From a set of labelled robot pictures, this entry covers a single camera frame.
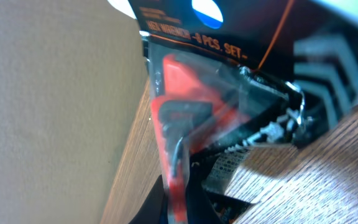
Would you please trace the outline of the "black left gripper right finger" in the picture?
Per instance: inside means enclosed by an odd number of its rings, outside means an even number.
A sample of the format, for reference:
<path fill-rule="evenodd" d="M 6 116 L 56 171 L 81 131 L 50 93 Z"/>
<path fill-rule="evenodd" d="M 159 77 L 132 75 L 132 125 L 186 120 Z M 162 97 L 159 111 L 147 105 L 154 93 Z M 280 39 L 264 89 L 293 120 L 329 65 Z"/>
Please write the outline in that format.
<path fill-rule="evenodd" d="M 199 180 L 190 179 L 186 187 L 186 207 L 189 224 L 233 224 L 252 204 L 208 192 Z"/>

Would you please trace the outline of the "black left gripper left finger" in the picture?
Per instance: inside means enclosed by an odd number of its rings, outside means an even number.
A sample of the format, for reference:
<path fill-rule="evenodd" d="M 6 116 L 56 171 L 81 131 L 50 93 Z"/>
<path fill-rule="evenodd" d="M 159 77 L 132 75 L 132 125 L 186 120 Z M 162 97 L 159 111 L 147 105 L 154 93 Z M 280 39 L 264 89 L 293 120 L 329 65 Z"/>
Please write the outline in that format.
<path fill-rule="evenodd" d="M 129 224 L 168 224 L 167 206 L 168 197 L 165 194 L 163 178 L 159 175 Z"/>

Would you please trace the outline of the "hex wrench set package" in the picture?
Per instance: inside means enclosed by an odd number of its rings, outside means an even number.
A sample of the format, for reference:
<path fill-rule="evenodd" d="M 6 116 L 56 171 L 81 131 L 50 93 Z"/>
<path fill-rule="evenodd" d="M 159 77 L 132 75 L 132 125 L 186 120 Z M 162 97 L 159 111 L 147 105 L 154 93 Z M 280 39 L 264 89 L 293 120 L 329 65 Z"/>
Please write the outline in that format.
<path fill-rule="evenodd" d="M 334 129 L 358 97 L 358 21 L 319 1 L 214 1 L 204 25 L 190 1 L 133 0 L 168 223 L 188 223 L 190 179 L 227 185 L 260 147 L 301 149 Z"/>

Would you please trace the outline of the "white barcode scanner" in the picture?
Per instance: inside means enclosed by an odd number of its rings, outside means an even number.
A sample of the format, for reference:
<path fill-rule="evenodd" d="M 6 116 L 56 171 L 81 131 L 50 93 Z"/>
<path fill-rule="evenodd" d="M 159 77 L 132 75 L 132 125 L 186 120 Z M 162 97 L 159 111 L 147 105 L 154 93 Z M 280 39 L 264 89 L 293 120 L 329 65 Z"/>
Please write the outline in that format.
<path fill-rule="evenodd" d="M 134 10 L 128 0 L 108 0 L 113 8 L 137 20 Z M 213 0 L 191 0 L 191 8 L 197 18 L 207 27 L 218 29 L 222 26 L 224 19 L 219 6 Z"/>

